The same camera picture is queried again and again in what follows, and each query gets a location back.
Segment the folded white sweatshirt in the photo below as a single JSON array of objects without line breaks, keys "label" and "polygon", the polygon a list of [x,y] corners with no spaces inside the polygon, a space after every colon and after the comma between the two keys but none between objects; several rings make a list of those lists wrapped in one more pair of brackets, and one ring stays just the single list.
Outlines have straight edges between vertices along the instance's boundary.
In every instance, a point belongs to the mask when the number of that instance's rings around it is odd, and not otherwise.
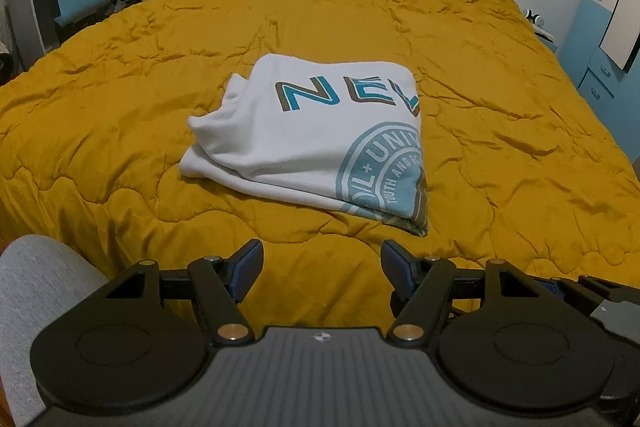
[{"label": "folded white sweatshirt", "polygon": [[249,80],[231,77],[219,110],[188,124],[185,176],[427,232],[420,106],[398,64],[265,55]]}]

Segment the white star logo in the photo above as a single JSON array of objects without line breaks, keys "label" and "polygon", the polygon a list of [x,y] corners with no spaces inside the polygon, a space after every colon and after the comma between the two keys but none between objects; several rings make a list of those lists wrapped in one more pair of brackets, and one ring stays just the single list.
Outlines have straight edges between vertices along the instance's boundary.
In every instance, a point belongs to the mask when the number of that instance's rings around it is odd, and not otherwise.
[{"label": "white star logo", "polygon": [[324,344],[325,342],[329,342],[331,340],[331,335],[322,331],[321,333],[316,333],[313,336],[313,339],[318,341],[320,344]]}]

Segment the gray pants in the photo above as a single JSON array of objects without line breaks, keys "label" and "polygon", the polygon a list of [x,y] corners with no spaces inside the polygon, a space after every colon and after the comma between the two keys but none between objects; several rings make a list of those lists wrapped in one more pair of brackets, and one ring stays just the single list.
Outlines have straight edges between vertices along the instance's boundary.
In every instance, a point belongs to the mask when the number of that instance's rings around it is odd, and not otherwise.
[{"label": "gray pants", "polygon": [[31,343],[106,282],[76,252],[41,235],[21,237],[0,256],[0,378],[17,427],[44,410],[29,362]]}]

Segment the quilted blanket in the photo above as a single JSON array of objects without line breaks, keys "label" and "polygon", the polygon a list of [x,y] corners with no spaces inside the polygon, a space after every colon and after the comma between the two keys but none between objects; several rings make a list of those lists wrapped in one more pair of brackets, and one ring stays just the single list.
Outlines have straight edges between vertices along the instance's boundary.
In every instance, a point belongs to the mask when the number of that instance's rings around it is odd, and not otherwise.
[{"label": "quilted blanket", "polygon": [[[187,117],[218,108],[231,74],[248,78],[267,53],[413,73],[427,237],[180,176]],[[109,276],[260,238],[264,270],[241,305],[255,328],[388,327],[384,239],[460,267],[501,257],[640,286],[640,185],[513,0],[132,6],[0,88],[0,229],[55,237]]]}]

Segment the bed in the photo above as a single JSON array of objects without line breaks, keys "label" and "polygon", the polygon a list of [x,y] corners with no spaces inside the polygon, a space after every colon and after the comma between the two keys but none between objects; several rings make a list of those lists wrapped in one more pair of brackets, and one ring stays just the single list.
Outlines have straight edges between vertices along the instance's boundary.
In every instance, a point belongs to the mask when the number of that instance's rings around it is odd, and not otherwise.
[{"label": "bed", "polygon": [[[186,120],[267,53],[414,74],[430,231],[259,200],[180,176]],[[513,0],[148,0],[0,88],[0,230],[43,233],[108,276],[265,248],[242,311],[264,325],[392,321],[380,245],[640,286],[640,185]]]}]

